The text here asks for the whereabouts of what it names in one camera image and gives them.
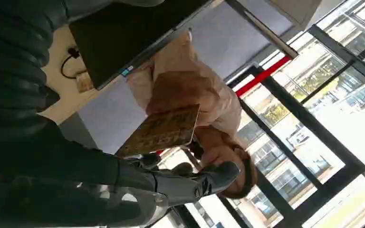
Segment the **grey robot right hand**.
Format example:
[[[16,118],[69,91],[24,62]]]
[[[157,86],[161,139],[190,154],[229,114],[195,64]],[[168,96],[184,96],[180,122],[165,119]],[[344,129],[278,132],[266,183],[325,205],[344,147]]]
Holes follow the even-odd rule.
[[[219,193],[232,161],[187,177],[149,171],[64,138],[38,114],[53,33],[109,0],[0,0],[0,228],[145,226]]]

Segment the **person's hand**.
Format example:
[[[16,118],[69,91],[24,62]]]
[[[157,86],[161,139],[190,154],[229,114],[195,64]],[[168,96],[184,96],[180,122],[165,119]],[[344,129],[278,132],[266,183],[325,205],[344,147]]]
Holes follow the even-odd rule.
[[[220,96],[210,79],[193,71],[162,73],[154,83],[152,96],[146,107],[148,115],[199,105],[200,111],[213,111]]]

